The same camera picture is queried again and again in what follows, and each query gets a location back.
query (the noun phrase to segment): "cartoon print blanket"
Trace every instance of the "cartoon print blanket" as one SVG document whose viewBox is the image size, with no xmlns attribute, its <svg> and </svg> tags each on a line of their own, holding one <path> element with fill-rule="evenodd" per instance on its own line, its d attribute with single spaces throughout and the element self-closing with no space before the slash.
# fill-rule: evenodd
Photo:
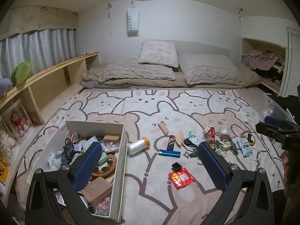
<svg viewBox="0 0 300 225">
<path fill-rule="evenodd" d="M 242 131 L 253 132 L 260 117 L 236 91 L 82 91 L 62 106 L 26 153 L 16 182 L 18 199 L 23 207 L 26 206 L 29 189 L 26 183 L 28 174 L 47 142 L 66 120 L 122 122 L 130 143 L 143 136 L 150 140 L 148 150 L 127 158 L 123 224 L 198 225 L 222 192 L 214 187 L 201 161 L 189 158 L 190 151 L 175 145 L 174 150 L 181 151 L 180 159 L 175 159 L 158 156 L 158 150 L 166 149 L 169 135 L 176 135 L 179 130 L 183 130 L 186 138 L 189 131 L 201 135 L 203 129 L 210 125 L 218 133 L 222 126 L 228 129 L 230 136 L 239 136 Z M 167 135 L 158 123 L 167 126 Z M 283 173 L 282 162 L 270 141 L 266 137 L 263 139 Z M 231 151 L 227 152 L 225 159 L 245 170 L 265 168 L 272 191 L 283 189 L 279 173 L 257 137 L 255 147 L 262 153 L 260 161 L 244 158 L 241 152 L 235 156 Z M 253 159 L 259 155 L 253 150 Z M 168 178 L 174 162 L 185 167 L 194 176 L 195 182 L 177 190 Z M 243 195 L 244 191 L 241 191 L 228 221 L 238 210 Z"/>
</svg>

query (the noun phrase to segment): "quilted pillow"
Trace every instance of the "quilted pillow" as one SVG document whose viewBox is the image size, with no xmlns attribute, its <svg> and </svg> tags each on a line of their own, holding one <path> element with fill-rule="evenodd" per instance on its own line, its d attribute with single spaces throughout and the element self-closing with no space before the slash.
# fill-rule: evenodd
<svg viewBox="0 0 300 225">
<path fill-rule="evenodd" d="M 180 68 L 188 85 L 221 83 L 239 85 L 242 76 L 233 62 L 217 54 L 184 54 L 179 56 Z"/>
<path fill-rule="evenodd" d="M 144 40 L 139 63 L 177 68 L 179 63 L 175 44 L 165 41 Z"/>
<path fill-rule="evenodd" d="M 161 65 L 138 64 L 137 59 L 109 64 L 100 72 L 98 81 L 111 79 L 150 79 L 175 80 L 175 74 L 169 67 Z"/>
</svg>

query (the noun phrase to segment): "headboard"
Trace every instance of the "headboard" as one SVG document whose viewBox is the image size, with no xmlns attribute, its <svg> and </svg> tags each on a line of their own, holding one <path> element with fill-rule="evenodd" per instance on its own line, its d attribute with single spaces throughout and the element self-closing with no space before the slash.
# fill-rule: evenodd
<svg viewBox="0 0 300 225">
<path fill-rule="evenodd" d="M 178 55 L 182 54 L 210 54 L 216 53 L 230 58 L 230 50 L 208 44 L 182 41 L 182 40 L 158 40 L 172 42 L 176 45 Z"/>
</svg>

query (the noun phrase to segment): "white door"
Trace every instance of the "white door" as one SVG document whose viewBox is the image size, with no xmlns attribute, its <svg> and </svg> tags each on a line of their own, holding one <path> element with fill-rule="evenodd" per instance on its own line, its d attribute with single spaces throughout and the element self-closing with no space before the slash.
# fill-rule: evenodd
<svg viewBox="0 0 300 225">
<path fill-rule="evenodd" d="M 297 86 L 300 84 L 300 31 L 287 28 L 288 50 L 283 76 L 283 87 L 279 93 L 282 97 L 298 96 Z"/>
</svg>

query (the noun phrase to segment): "metal screw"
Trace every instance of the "metal screw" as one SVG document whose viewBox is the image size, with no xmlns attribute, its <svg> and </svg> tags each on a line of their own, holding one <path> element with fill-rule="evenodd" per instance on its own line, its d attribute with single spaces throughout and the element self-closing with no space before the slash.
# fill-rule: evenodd
<svg viewBox="0 0 300 225">
<path fill-rule="evenodd" d="M 70 169 L 70 165 L 63 165 L 62 166 L 62 170 L 63 171 L 67 171 L 67 170 L 69 170 Z"/>
<path fill-rule="evenodd" d="M 40 174 L 41 172 L 42 172 L 42 170 L 40 168 L 38 168 L 34 171 L 35 174 Z"/>
<path fill-rule="evenodd" d="M 239 168 L 239 166 L 236 164 L 232 164 L 232 165 L 230 165 L 230 168 L 231 168 L 231 170 L 236 171 Z"/>
<path fill-rule="evenodd" d="M 258 171 L 259 171 L 260 173 L 266 173 L 266 170 L 265 170 L 264 168 L 262 168 L 262 167 L 260 167 L 260 168 L 258 169 Z"/>
</svg>

